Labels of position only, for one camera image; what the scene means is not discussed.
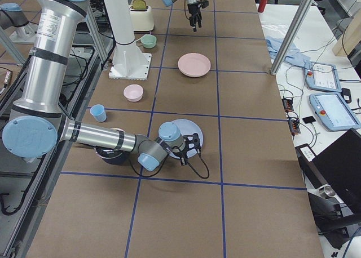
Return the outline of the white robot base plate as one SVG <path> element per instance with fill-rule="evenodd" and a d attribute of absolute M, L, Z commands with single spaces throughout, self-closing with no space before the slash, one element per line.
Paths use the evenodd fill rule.
<path fill-rule="evenodd" d="M 125 51 L 123 54 L 114 54 L 109 77 L 110 79 L 146 80 L 151 60 L 150 53 L 141 52 L 133 57 Z"/>

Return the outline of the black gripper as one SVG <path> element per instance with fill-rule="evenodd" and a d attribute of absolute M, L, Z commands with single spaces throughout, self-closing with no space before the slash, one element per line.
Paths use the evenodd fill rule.
<path fill-rule="evenodd" d="M 193 32 L 197 31 L 197 27 L 196 27 L 197 24 L 199 28 L 202 27 L 201 25 L 202 16 L 200 11 L 200 5 L 201 5 L 200 0 L 187 0 L 188 12 L 190 14 L 189 16 L 190 26 L 192 27 Z"/>
<path fill-rule="evenodd" d="M 183 136 L 183 145 L 178 149 L 178 157 L 182 166 L 188 164 L 188 152 L 195 150 L 197 155 L 201 154 L 200 138 L 197 133 Z"/>

